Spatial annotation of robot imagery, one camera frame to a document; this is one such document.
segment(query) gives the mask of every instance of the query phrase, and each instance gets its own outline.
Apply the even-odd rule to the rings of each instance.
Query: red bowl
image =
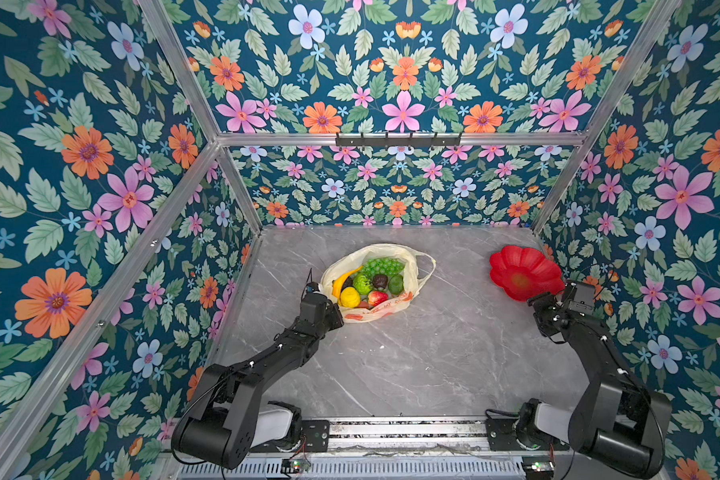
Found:
[[[490,266],[490,279],[518,302],[544,292],[559,293],[565,288],[563,272],[535,248],[505,246],[490,256]]]

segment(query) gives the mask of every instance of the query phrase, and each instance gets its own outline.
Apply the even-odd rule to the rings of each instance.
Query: marble surface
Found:
[[[491,254],[510,244],[539,247],[523,228],[266,230],[222,362],[250,357],[290,325],[310,267],[319,279],[342,256],[375,243],[426,252],[438,267],[409,308],[330,332],[265,400],[295,404],[305,416],[482,415],[532,397],[576,405],[587,380],[575,352],[543,338],[531,308],[490,282]],[[420,260],[419,269],[431,264]]]

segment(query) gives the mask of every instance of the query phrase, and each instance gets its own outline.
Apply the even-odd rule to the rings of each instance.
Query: metal beam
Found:
[[[155,245],[168,235],[174,220],[195,193],[200,179],[205,176],[218,153],[219,147],[216,144],[210,144],[200,152],[195,163],[184,173],[134,247],[125,255],[76,327],[70,331],[32,384],[14,414],[6,421],[0,430],[0,480],[8,477],[46,418],[56,408],[61,396],[67,391],[72,376],[79,366],[85,363],[104,328],[154,255]]]
[[[580,132],[530,132],[530,133],[493,133],[493,134],[443,134],[443,137],[461,138],[461,143],[455,145],[572,145],[575,147],[584,144],[584,135]],[[259,147],[274,147],[288,145],[336,145],[337,135],[331,134],[231,134],[219,135],[219,144],[222,147],[242,147],[256,145]],[[406,146],[410,143],[434,141],[439,135],[432,133],[412,134],[340,134],[338,138],[342,145],[357,143],[356,146]]]
[[[246,222],[256,236],[262,231],[262,222],[256,209],[253,208],[253,199],[248,193],[246,185],[242,182],[242,174],[235,167],[235,161],[232,159],[229,148],[223,148],[217,160],[221,171],[224,172],[226,178],[230,181],[230,187],[237,198],[237,204],[242,210],[242,216],[246,218]]]
[[[190,60],[184,53],[184,47],[173,28],[165,6],[161,0],[140,0],[139,6],[144,13],[147,23],[152,28],[157,43],[163,49],[168,65],[176,76],[176,81],[181,88],[184,97],[190,104],[195,114],[200,129],[206,136],[208,143],[213,142],[216,136],[221,133],[216,117],[213,116],[211,106],[206,101],[206,96],[197,82],[197,77],[190,69]]]
[[[611,82],[605,95],[598,103],[595,112],[592,113],[592,117],[590,117],[589,122],[586,124],[583,144],[576,148],[568,158],[568,162],[557,177],[557,181],[550,189],[547,198],[544,199],[544,206],[541,208],[541,212],[539,212],[539,215],[531,226],[536,234],[541,233],[552,212],[554,212],[554,209],[560,202],[560,199],[563,198],[568,186],[574,180],[574,177],[576,177],[581,162],[584,161],[588,153],[592,151],[592,147],[600,136],[600,132],[608,124],[608,120],[610,120],[611,115],[614,114],[616,106],[632,84],[637,71],[648,57],[653,45],[659,39],[659,35],[664,31],[667,23],[672,18],[672,14],[680,4],[681,0],[656,0],[653,4],[646,20],[640,27],[637,35],[635,35],[630,49],[626,51],[624,62],[621,64],[619,71],[616,72],[614,80]]]

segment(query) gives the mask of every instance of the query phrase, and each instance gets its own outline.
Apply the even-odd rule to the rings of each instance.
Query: plastic bag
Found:
[[[351,272],[352,270],[362,266],[368,260],[374,258],[383,258],[390,256],[403,262],[404,268],[402,272],[403,276],[403,292],[390,298],[386,302],[379,303],[373,309],[368,310],[365,308],[347,308],[344,306],[339,307],[344,316],[344,322],[346,323],[365,323],[378,320],[383,316],[389,315],[390,313],[399,312],[405,310],[411,303],[411,300],[418,295],[422,287],[429,277],[432,276],[434,268],[437,265],[434,258],[431,255],[424,254],[417,250],[413,250],[404,245],[397,244],[373,244],[368,245],[365,248],[357,250],[353,254],[346,255],[344,258],[329,266],[322,278],[320,279],[320,293],[325,295],[332,302],[338,302],[338,299],[333,295],[333,282],[341,275]],[[424,278],[418,278],[418,265],[416,264],[417,256],[426,256],[432,261],[432,272],[427,274]]]

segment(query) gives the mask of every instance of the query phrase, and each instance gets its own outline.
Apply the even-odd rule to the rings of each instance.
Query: bunch of green grapes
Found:
[[[367,275],[368,278],[373,278],[376,274],[393,276],[402,272],[404,267],[402,262],[394,258],[374,258],[363,266],[361,273]]]

